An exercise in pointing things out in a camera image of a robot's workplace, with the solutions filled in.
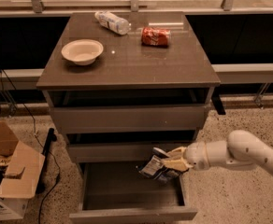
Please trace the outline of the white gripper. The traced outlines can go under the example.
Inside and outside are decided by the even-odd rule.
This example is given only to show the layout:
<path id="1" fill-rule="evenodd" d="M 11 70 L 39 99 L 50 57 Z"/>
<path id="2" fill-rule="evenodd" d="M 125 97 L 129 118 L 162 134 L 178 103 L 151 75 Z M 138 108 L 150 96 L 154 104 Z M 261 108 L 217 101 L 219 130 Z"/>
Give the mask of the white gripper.
<path id="1" fill-rule="evenodd" d="M 162 159 L 162 163 L 166 168 L 180 172 L 186 172 L 190 168 L 196 171 L 209 168 L 207 145 L 204 142 L 192 143 L 187 147 L 177 147 L 168 151 L 167 154 L 170 158 Z"/>

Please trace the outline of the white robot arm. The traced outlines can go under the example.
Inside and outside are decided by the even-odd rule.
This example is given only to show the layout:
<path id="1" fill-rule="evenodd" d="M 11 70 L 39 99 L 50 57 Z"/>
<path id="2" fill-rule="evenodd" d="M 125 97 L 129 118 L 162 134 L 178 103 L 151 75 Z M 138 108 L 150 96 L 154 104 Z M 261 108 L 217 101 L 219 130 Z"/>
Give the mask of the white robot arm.
<path id="1" fill-rule="evenodd" d="M 259 166 L 273 176 L 273 148 L 243 130 L 230 132 L 225 140 L 177 147 L 167 155 L 162 164 L 178 171 L 190 168 L 202 171 L 210 167 L 247 171 Z"/>

